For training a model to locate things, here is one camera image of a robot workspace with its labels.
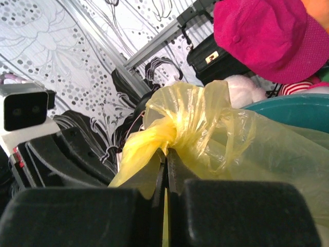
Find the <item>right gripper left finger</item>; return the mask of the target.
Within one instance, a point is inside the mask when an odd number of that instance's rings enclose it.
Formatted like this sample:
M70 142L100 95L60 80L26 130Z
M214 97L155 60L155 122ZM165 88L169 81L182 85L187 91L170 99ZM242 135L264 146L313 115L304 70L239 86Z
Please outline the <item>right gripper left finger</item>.
M19 192L1 216L1 246L161 246L165 173L154 156L118 188Z

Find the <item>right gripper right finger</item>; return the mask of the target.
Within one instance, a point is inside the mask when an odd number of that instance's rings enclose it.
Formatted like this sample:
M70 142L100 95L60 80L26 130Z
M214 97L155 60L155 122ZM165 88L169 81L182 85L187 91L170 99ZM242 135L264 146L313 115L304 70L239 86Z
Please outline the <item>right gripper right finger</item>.
M170 246L320 246L302 195L290 184L202 180L170 150Z

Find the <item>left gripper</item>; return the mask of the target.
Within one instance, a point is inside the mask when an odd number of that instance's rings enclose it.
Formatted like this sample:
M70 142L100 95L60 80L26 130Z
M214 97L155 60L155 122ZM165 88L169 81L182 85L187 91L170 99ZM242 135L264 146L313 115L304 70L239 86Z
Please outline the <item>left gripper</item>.
M76 127L17 143L1 135L13 175L11 196L19 190L46 187L107 187L114 172L106 168Z

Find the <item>yellow trash bag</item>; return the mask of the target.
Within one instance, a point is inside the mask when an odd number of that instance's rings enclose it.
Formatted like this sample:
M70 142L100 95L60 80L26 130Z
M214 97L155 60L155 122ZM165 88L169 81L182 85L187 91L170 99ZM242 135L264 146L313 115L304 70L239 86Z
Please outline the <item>yellow trash bag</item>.
M177 152L202 179L278 181L304 196L318 225L328 226L328 134L285 125L231 106L228 84L184 82L157 90L146 103L144 130L127 139L118 187L157 152Z

